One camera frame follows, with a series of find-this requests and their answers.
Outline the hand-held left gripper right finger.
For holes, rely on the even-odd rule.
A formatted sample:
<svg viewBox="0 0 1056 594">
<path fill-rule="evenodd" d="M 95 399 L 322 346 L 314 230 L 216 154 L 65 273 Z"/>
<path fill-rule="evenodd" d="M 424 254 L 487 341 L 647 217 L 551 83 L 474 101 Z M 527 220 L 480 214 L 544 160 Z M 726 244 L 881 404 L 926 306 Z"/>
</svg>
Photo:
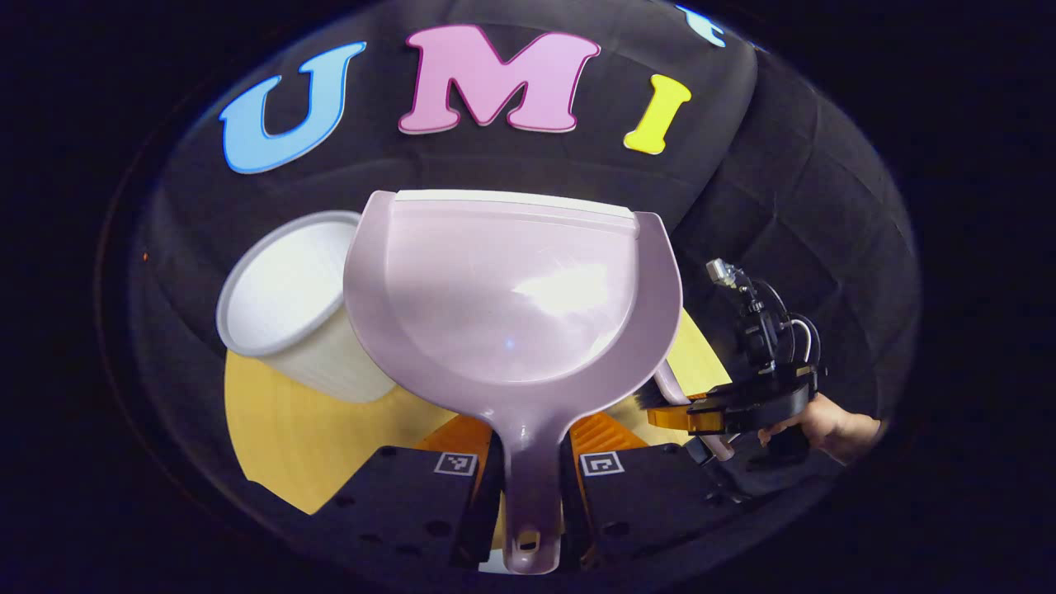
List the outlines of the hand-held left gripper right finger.
<svg viewBox="0 0 1056 594">
<path fill-rule="evenodd" d="M 648 445 L 606 413 L 576 422 L 563 441 L 565 572 L 667 555 L 743 511 L 690 449 Z"/>
</svg>

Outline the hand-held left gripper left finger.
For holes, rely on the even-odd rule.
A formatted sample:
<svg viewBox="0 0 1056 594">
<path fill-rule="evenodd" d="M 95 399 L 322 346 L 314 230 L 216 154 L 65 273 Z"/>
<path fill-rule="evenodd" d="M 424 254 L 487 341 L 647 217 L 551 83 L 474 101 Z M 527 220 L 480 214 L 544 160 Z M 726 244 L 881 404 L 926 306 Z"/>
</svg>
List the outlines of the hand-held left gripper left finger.
<svg viewBox="0 0 1056 594">
<path fill-rule="evenodd" d="M 456 415 L 413 447 L 384 445 L 307 522 L 307 542 L 336 563 L 363 554 L 476 568 L 492 553 L 504 448 L 486 422 Z"/>
</svg>

